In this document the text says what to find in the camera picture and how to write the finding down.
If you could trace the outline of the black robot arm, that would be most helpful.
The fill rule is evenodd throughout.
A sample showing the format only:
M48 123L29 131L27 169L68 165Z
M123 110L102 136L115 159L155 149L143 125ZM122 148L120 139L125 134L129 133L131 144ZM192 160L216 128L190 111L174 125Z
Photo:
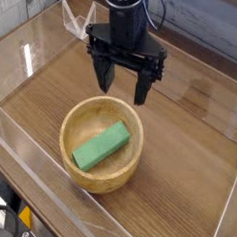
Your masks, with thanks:
M142 105L155 81L163 77L166 49L149 33L160 30L164 18L152 19L149 0L105 0L109 18L90 23L87 52L91 54L100 89L107 92L115 76L115 67L133 70L137 76L134 103Z

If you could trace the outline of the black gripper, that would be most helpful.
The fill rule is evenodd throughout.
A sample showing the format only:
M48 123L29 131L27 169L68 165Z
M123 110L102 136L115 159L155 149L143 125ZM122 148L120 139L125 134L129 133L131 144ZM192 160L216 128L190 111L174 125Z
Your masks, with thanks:
M88 52L100 89L110 89L116 64L138 73L134 103L143 105L155 80L161 80L166 50L149 33L158 30L149 14L149 0L105 0L109 7L107 23L88 24Z

